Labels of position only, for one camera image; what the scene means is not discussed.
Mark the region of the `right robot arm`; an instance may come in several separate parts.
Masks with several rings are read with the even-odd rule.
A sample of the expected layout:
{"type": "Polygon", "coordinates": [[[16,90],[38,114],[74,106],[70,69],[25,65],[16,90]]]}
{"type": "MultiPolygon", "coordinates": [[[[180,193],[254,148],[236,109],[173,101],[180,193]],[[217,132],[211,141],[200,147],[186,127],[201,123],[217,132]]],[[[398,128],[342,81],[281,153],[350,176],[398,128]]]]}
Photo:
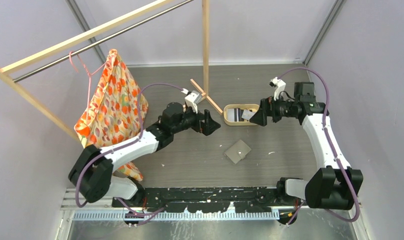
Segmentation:
{"type": "Polygon", "coordinates": [[[286,87],[283,80],[274,78],[269,85],[274,88],[274,95],[261,99],[250,123],[266,126],[268,118],[274,123],[282,118],[297,119],[308,136],[318,167],[310,180],[280,178],[275,192],[277,202],[289,205],[298,198],[313,209],[350,210],[364,176],[351,167],[340,150],[326,104],[316,100],[314,83],[297,82],[293,97],[288,99],[281,95],[286,87]]]}

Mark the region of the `striped credit card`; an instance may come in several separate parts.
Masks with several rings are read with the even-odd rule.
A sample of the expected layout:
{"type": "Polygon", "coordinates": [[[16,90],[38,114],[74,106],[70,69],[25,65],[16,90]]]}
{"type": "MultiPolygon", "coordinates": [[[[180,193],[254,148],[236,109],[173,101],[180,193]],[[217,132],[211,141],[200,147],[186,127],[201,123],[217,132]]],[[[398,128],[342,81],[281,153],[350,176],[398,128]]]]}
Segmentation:
{"type": "Polygon", "coordinates": [[[242,122],[243,118],[242,118],[242,114],[243,114],[244,110],[241,108],[229,108],[226,110],[227,116],[226,119],[229,122],[242,122]]]}

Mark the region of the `oval wooden tray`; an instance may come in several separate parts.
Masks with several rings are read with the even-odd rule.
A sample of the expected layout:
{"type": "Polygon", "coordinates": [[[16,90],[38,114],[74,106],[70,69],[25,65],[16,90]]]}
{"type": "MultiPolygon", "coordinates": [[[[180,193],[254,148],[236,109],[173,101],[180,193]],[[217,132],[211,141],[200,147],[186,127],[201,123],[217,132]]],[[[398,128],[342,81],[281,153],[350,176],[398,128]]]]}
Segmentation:
{"type": "Polygon", "coordinates": [[[228,104],[223,109],[224,122],[229,126],[235,126],[235,127],[237,127],[237,126],[239,126],[239,127],[241,127],[241,126],[256,126],[255,123],[251,123],[250,121],[244,120],[244,119],[242,119],[242,121],[240,121],[240,122],[229,122],[227,120],[226,111],[227,111],[227,109],[230,109],[230,108],[240,108],[242,110],[250,110],[250,111],[256,113],[258,111],[259,107],[260,106],[258,104],[228,104]]]}

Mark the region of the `aluminium frame rail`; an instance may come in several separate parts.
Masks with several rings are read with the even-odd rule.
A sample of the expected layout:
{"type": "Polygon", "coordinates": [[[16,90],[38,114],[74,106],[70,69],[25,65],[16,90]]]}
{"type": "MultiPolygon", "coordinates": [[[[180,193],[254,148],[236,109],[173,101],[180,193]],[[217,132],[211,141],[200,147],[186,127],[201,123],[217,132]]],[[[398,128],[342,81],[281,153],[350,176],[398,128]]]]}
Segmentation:
{"type": "Polygon", "coordinates": [[[103,197],[80,208],[68,189],[61,209],[71,220],[123,221],[128,225],[155,221],[295,220],[308,204],[280,196],[276,187],[147,187],[132,200],[103,197]]]}

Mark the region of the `metal rack rod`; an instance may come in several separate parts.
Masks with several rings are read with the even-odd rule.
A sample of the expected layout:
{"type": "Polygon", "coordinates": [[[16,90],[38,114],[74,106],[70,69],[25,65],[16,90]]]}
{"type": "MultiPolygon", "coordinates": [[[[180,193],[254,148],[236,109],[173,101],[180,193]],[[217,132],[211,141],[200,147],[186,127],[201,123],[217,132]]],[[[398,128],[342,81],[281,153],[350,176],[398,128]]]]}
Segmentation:
{"type": "MultiPolygon", "coordinates": [[[[111,39],[113,39],[113,38],[115,38],[115,37],[117,37],[117,36],[119,36],[121,34],[124,34],[124,33],[128,32],[128,31],[138,27],[138,26],[141,26],[141,25],[143,25],[143,24],[145,24],[145,23],[147,23],[147,22],[149,22],[151,20],[154,20],[154,19],[156,19],[156,18],[158,18],[160,16],[163,16],[163,15],[165,15],[165,14],[167,14],[167,13],[169,13],[169,12],[175,10],[175,9],[178,9],[178,8],[188,4],[190,2],[192,2],[192,0],[182,1],[182,2],[168,8],[166,10],[163,10],[163,11],[153,15],[153,16],[147,17],[147,18],[145,18],[145,19],[143,19],[143,20],[141,20],[141,21],[139,21],[139,22],[137,22],[137,23],[135,23],[135,24],[133,24],[131,26],[128,26],[128,27],[126,27],[126,28],[124,28],[122,30],[119,30],[119,31],[117,31],[115,33],[112,33],[112,34],[110,34],[110,35],[108,35],[108,36],[106,36],[106,37],[104,37],[102,39],[99,39],[99,40],[97,40],[95,42],[92,42],[91,44],[89,44],[89,45],[87,45],[85,47],[82,47],[82,48],[80,48],[78,50],[75,50],[71,54],[67,54],[64,57],[58,58],[58,59],[56,59],[56,60],[54,60],[54,61],[52,61],[52,62],[50,62],[50,63],[48,63],[46,65],[43,65],[43,66],[41,66],[41,67],[31,71],[31,72],[23,74],[23,75],[15,78],[15,79],[13,79],[12,81],[14,83],[18,83],[20,81],[23,81],[23,80],[25,80],[25,79],[27,79],[27,78],[29,78],[31,76],[34,76],[34,75],[36,75],[36,74],[38,74],[38,73],[40,73],[40,72],[42,72],[42,71],[44,71],[46,69],[49,69],[49,68],[51,68],[51,67],[53,67],[55,65],[58,65],[58,64],[60,64],[60,63],[62,63],[64,61],[68,60],[69,57],[79,55],[79,54],[81,54],[81,53],[83,53],[83,52],[85,52],[85,51],[87,51],[89,49],[92,49],[92,48],[94,48],[94,47],[96,47],[96,46],[98,46],[98,45],[100,45],[100,44],[102,44],[104,42],[107,42],[107,41],[109,41],[109,40],[111,40],[111,39]]],[[[68,40],[65,40],[65,41],[63,41],[61,43],[58,43],[58,44],[52,46],[52,47],[49,47],[49,48],[47,48],[45,50],[42,50],[42,51],[40,51],[38,53],[35,53],[35,54],[33,54],[33,55],[29,56],[29,57],[26,57],[26,58],[24,58],[24,59],[22,59],[20,61],[17,61],[15,63],[12,63],[12,64],[6,66],[6,67],[3,67],[1,69],[1,71],[4,72],[4,73],[7,73],[7,74],[11,73],[11,72],[13,73],[16,70],[20,70],[23,67],[27,67],[29,65],[32,65],[35,62],[38,62],[38,61],[43,60],[43,59],[45,59],[47,57],[50,57],[50,56],[52,56],[52,55],[54,55],[54,54],[56,54],[56,53],[58,53],[60,51],[63,51],[65,49],[71,48],[71,47],[73,47],[73,46],[75,46],[77,44],[80,44],[80,43],[82,43],[82,42],[84,42],[86,40],[89,40],[89,39],[91,39],[91,38],[93,38],[93,37],[95,37],[95,36],[97,36],[99,34],[103,34],[103,33],[107,32],[107,31],[109,31],[109,30],[111,30],[111,29],[113,29],[115,27],[118,27],[118,26],[120,26],[120,25],[134,19],[134,18],[137,18],[137,17],[139,17],[141,15],[144,15],[144,14],[146,14],[146,13],[148,13],[148,12],[154,10],[154,9],[157,9],[159,7],[162,7],[162,6],[164,6],[164,5],[168,4],[168,3],[169,3],[168,0],[156,0],[156,1],[152,2],[152,3],[149,3],[147,5],[142,6],[142,7],[138,8],[138,9],[136,9],[136,10],[133,10],[133,11],[127,13],[127,14],[124,14],[124,15],[122,15],[120,17],[117,17],[117,18],[115,18],[113,20],[110,20],[110,21],[108,21],[108,22],[106,22],[104,24],[101,24],[101,25],[99,25],[97,27],[89,29],[89,30],[87,30],[87,31],[85,31],[85,32],[83,32],[83,33],[81,33],[81,34],[79,34],[77,36],[74,36],[74,37],[72,37],[72,38],[70,38],[68,40]]]]}

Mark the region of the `floral orange cloth bag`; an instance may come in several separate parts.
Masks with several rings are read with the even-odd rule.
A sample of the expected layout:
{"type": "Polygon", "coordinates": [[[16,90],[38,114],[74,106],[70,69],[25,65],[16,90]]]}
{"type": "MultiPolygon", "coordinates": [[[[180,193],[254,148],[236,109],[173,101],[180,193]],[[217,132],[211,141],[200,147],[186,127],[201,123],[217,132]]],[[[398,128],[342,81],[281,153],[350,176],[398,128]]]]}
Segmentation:
{"type": "Polygon", "coordinates": [[[149,104],[116,49],[107,55],[94,94],[74,130],[83,147],[112,146],[137,136],[149,104]]]}

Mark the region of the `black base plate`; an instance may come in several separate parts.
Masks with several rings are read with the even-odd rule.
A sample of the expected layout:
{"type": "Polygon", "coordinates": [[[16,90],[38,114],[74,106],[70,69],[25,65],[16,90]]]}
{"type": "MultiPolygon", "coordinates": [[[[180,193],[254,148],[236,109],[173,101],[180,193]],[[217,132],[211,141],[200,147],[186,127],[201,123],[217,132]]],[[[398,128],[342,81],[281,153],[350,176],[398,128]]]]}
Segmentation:
{"type": "Polygon", "coordinates": [[[114,208],[128,206],[167,213],[224,213],[233,207],[236,213],[266,213],[272,208],[294,212],[300,200],[282,196],[276,187],[146,187],[139,189],[131,199],[112,201],[114,208]]]}

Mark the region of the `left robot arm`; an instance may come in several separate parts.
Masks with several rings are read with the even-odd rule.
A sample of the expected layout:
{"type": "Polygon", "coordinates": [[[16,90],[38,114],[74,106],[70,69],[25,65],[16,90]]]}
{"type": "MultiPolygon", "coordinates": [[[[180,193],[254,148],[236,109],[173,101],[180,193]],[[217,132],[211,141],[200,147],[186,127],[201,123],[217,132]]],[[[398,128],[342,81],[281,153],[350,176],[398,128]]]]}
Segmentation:
{"type": "Polygon", "coordinates": [[[162,150],[173,142],[177,133],[189,129],[209,136],[221,127],[209,110],[195,111],[178,102],[169,103],[158,120],[140,135],[106,146],[86,146],[72,167],[68,179],[76,188],[76,205],[95,203],[103,197],[121,198],[131,207],[143,202],[132,177],[117,177],[114,172],[126,163],[162,150]]]}

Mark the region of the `white credit card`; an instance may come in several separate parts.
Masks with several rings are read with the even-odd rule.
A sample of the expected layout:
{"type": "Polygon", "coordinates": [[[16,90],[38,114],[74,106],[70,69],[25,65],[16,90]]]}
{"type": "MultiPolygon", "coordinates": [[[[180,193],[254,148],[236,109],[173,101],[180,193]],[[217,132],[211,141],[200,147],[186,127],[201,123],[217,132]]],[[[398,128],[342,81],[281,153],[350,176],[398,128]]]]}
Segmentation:
{"type": "Polygon", "coordinates": [[[254,115],[255,115],[255,112],[248,110],[248,109],[244,109],[241,114],[241,118],[243,120],[249,121],[254,115]]]}

